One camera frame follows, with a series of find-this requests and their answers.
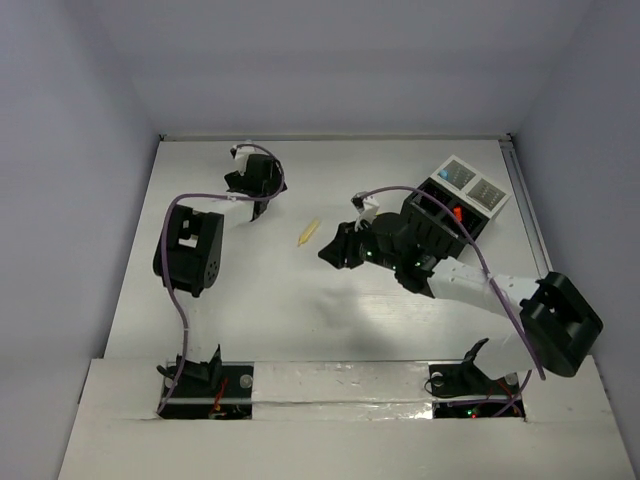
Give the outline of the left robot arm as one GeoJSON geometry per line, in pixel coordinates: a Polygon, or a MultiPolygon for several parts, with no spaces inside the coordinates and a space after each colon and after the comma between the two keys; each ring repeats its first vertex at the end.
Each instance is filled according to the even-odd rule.
{"type": "Polygon", "coordinates": [[[223,194],[184,193],[174,198],[164,216],[152,268],[161,278],[182,324],[182,351],[173,368],[158,368],[173,394],[186,382],[209,395],[221,383],[220,360],[187,360],[190,323],[176,293],[194,298],[216,282],[224,233],[262,216],[269,203],[287,189],[280,160],[266,148],[240,143],[230,150],[236,169],[224,176],[223,194]]]}

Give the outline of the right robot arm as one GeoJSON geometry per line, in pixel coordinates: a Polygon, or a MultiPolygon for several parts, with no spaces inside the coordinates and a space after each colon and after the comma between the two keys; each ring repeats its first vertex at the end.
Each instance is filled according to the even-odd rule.
{"type": "Polygon", "coordinates": [[[473,392],[486,390],[506,374],[535,369],[573,377],[604,329],[567,276],[554,271],[540,279],[495,275],[451,256],[439,257],[397,214],[339,224],[318,256],[336,269],[364,263],[386,268],[411,293],[459,302],[509,320],[512,333],[482,338],[463,357],[460,379],[473,392]]]}

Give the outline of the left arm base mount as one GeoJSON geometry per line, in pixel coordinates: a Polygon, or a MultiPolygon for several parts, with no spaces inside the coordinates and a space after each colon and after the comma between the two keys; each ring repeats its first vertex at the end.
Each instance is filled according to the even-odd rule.
{"type": "Polygon", "coordinates": [[[228,363],[217,347],[209,361],[186,360],[174,390],[170,392],[179,364],[156,367],[163,377],[159,417],[168,420],[250,420],[252,418],[253,363],[228,363]]]}

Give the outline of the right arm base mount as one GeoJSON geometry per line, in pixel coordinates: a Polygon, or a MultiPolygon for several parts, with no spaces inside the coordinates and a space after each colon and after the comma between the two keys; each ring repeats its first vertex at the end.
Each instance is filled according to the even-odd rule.
{"type": "Polygon", "coordinates": [[[475,365],[487,342],[479,340],[459,363],[429,366],[423,389],[434,398],[436,419],[525,418],[518,378],[514,385],[505,377],[492,380],[475,365]]]}

